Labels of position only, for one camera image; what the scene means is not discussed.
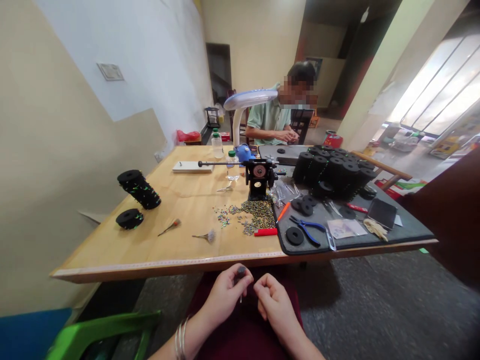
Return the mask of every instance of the gray cutting mat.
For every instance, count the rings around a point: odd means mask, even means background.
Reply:
[[[277,150],[279,148],[285,149],[284,154],[279,154]],[[298,158],[299,154],[303,151],[307,151],[308,146],[272,146],[272,145],[262,145],[258,147],[258,152],[262,159],[267,159],[268,156],[273,156],[274,160],[277,160],[277,157],[284,157],[284,158]],[[285,166],[285,165],[278,165],[277,169],[286,169],[287,175],[280,176],[279,181],[284,181],[286,183],[291,182],[291,176],[293,174],[294,166]],[[407,210],[401,207],[395,200],[393,200],[390,196],[388,196],[383,190],[379,187],[374,185],[373,183],[369,183],[369,185],[377,191],[376,198],[382,200],[386,203],[389,203],[397,208],[397,214],[400,216],[403,226],[395,225],[392,230],[390,230],[387,234],[388,243],[380,241],[380,239],[373,235],[372,233],[368,232],[367,235],[361,236],[352,236],[346,237],[343,239],[335,239],[335,244],[337,249],[350,249],[350,248],[359,248],[359,247],[368,247],[368,246],[381,246],[385,244],[398,244],[398,243],[406,243],[411,241],[418,241],[418,240],[426,240],[426,239],[434,239],[434,234],[428,230],[420,221],[418,221],[413,215],[411,215]],[[303,195],[308,194],[308,189],[302,185],[297,186],[300,192]],[[291,200],[294,196],[287,197],[286,200]],[[371,204],[371,200],[365,200],[360,196],[356,196],[355,199],[351,202],[353,205],[360,206],[362,208],[369,208]],[[338,209],[342,203],[335,202],[336,208]],[[280,215],[280,212],[283,208],[278,208],[277,206],[273,206],[276,216]],[[355,212],[356,213],[356,220],[361,224],[361,226],[366,230],[365,226],[363,225],[363,220],[367,216],[362,212]],[[327,227],[327,221],[333,219],[341,219],[337,214],[333,213],[333,216],[328,213],[328,211],[324,208],[321,203],[318,203],[313,208],[313,215],[312,216],[304,216],[299,212],[295,211],[291,206],[288,208],[286,213],[283,215],[281,220],[278,222],[278,231],[279,231],[279,239],[280,245],[283,249],[283,252],[288,255],[304,255],[304,254],[312,254],[312,253],[320,253],[324,251],[329,251],[330,248],[328,247],[327,237],[325,233],[320,232],[314,228],[308,228],[310,234],[320,242],[320,247],[316,246],[315,244],[311,243],[304,234],[303,243],[299,246],[291,245],[285,236],[285,232],[289,227],[296,226],[296,224],[289,220],[290,216],[293,215],[298,219],[302,219],[306,222],[310,223],[319,223],[325,227]]]

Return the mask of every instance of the bracelet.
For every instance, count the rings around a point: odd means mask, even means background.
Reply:
[[[178,325],[175,331],[175,356],[177,360],[186,360],[185,356],[185,331],[187,330],[187,321],[190,315]]]

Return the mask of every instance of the maroon skirt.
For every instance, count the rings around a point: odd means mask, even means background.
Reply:
[[[283,275],[284,271],[282,270],[282,267],[253,268],[251,272],[255,281],[267,271],[275,276],[285,287],[295,315],[303,328],[295,285]],[[207,272],[203,275],[190,302],[187,314],[194,315],[200,310],[218,275],[218,272]],[[248,287],[247,296],[242,299],[242,303],[236,304],[230,317],[205,341],[197,359],[290,359],[270,323],[264,321],[258,311],[258,298],[253,289],[254,283]]]

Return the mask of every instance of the hands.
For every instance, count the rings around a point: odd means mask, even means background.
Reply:
[[[298,140],[299,135],[293,130],[282,130],[275,131],[274,138],[286,143],[293,143]]]
[[[286,347],[305,333],[295,315],[287,291],[269,273],[263,275],[253,286],[258,296],[258,311],[263,320],[268,320],[278,336],[280,343]]]
[[[246,269],[245,276],[234,286],[235,276],[241,266],[243,266],[241,263],[237,263],[218,275],[210,295],[199,311],[213,328],[227,320],[240,296],[247,296],[247,286],[254,281],[252,273]]]

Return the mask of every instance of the blue pliers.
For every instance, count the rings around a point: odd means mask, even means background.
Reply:
[[[303,221],[303,220],[299,220],[297,219],[295,216],[290,216],[290,220],[293,221],[295,224],[298,225],[299,228],[301,228],[303,230],[303,232],[305,233],[306,237],[312,242],[312,243],[315,243],[317,245],[320,245],[320,243],[315,240],[312,235],[309,234],[309,232],[307,231],[307,228],[306,227],[311,227],[311,228],[316,228],[318,230],[320,230],[322,233],[325,233],[327,232],[327,229],[325,228],[325,226],[317,223],[317,222],[306,222],[306,221]]]

